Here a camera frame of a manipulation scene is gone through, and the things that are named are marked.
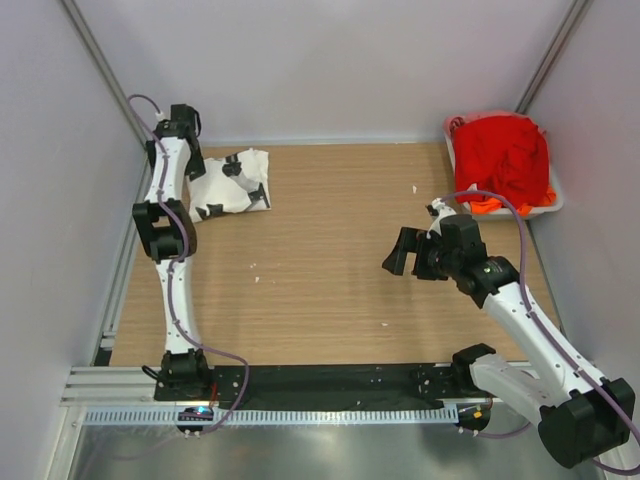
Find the white t-shirt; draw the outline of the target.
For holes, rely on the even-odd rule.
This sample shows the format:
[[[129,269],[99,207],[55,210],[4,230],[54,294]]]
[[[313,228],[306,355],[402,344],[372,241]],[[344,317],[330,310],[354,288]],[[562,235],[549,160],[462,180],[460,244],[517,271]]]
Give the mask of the white t-shirt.
[[[246,149],[204,160],[205,174],[188,183],[189,216],[194,223],[271,209],[269,153]]]

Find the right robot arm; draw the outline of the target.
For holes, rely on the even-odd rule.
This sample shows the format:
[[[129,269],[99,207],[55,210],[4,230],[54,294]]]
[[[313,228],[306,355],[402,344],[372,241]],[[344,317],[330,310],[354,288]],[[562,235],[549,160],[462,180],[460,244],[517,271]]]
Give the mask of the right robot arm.
[[[460,292],[492,317],[526,354],[527,374],[486,345],[458,352],[452,387],[472,396],[479,390],[500,398],[526,418],[545,449],[572,468],[626,444],[639,432],[632,416],[635,392],[622,378],[608,379],[561,334],[534,301],[523,272],[502,256],[488,254],[478,223],[446,208],[431,227],[403,227],[383,261],[400,275],[414,254],[419,280],[453,280]]]

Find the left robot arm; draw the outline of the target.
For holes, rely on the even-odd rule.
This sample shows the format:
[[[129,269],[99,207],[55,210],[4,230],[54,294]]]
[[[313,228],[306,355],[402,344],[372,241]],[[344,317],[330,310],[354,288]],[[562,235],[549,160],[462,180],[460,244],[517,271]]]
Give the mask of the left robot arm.
[[[155,110],[157,124],[146,141],[151,183],[143,200],[132,207],[132,217],[146,256],[154,263],[163,298],[166,335],[157,371],[157,401],[196,401],[213,387],[195,321],[192,260],[197,251],[195,226],[183,203],[186,180],[204,175],[199,145],[200,115],[187,104],[174,104],[165,115]]]

